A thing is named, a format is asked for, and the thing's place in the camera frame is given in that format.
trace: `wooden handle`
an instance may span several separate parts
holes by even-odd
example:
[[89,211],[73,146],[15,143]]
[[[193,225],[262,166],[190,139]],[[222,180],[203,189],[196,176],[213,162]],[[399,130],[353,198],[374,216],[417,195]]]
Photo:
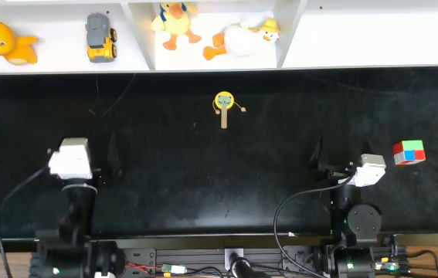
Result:
[[221,116],[220,116],[220,127],[223,129],[227,128],[227,107],[224,105],[222,106],[222,111],[221,111]]

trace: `black table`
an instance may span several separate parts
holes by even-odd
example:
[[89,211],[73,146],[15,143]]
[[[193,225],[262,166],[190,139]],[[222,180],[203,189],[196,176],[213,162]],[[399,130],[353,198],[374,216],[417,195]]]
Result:
[[[385,176],[362,190],[382,232],[438,232],[438,67],[138,74],[100,117],[131,77],[0,76],[0,201],[64,137],[88,137],[92,151],[112,138],[123,175],[99,190],[97,237],[270,233],[283,199],[318,186],[306,163],[323,134],[331,162],[356,161],[365,140],[384,156]],[[229,111],[227,130],[211,108],[221,90],[247,109]],[[412,139],[427,160],[396,167],[392,146]],[[15,195],[4,236],[32,237],[56,186],[44,175]],[[296,199],[280,231],[327,235],[328,206],[327,192]]]

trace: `rubik's cube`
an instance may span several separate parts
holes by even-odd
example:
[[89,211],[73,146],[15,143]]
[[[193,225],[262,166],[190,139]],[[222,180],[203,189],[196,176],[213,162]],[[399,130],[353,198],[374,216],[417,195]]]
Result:
[[401,141],[392,149],[396,165],[416,164],[426,160],[421,140]]

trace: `toy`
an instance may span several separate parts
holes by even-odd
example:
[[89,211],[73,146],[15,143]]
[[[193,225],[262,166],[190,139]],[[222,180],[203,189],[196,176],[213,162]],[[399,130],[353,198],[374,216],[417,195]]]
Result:
[[416,164],[426,160],[421,140],[399,142],[394,145],[392,150],[396,165]]
[[151,24],[151,29],[155,32],[167,31],[171,38],[164,42],[163,46],[167,50],[176,50],[176,42],[180,35],[187,35],[189,43],[197,43],[202,40],[201,36],[193,34],[191,29],[191,19],[187,12],[195,15],[198,12],[196,5],[183,2],[162,2],[160,3],[160,14]]
[[32,44],[35,36],[17,36],[6,24],[0,22],[0,56],[15,66],[35,64],[38,58]]
[[205,47],[203,56],[208,61],[226,53],[235,57],[251,56],[275,44],[279,33],[275,19],[267,19],[258,29],[230,25],[224,32],[213,36],[215,48]]
[[100,13],[88,15],[87,30],[88,57],[92,63],[112,62],[117,57],[116,30],[110,27],[109,18]]
[[220,117],[220,127],[223,129],[227,128],[227,110],[231,109],[234,104],[241,108],[241,112],[246,112],[246,108],[241,107],[236,103],[233,95],[229,92],[224,91],[217,93],[216,98],[212,101],[212,107],[216,114],[218,115],[222,112],[222,116]]

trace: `yellow plush duck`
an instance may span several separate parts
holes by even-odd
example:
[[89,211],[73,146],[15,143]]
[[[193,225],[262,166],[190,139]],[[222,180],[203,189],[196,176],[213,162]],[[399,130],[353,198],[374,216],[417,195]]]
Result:
[[208,61],[218,55],[229,54],[246,57],[271,47],[279,39],[280,30],[275,19],[267,19],[258,29],[247,26],[230,25],[224,32],[213,36],[213,45],[203,49]]
[[35,36],[18,37],[4,23],[0,22],[0,56],[15,66],[38,61],[32,44],[37,42]]
[[151,24],[151,29],[155,32],[167,31],[171,34],[168,42],[163,46],[168,50],[176,50],[176,42],[180,35],[187,35],[189,43],[197,43],[202,40],[201,36],[193,34],[189,27],[191,19],[188,12],[195,15],[198,12],[196,5],[184,2],[162,2],[160,3],[160,14]]

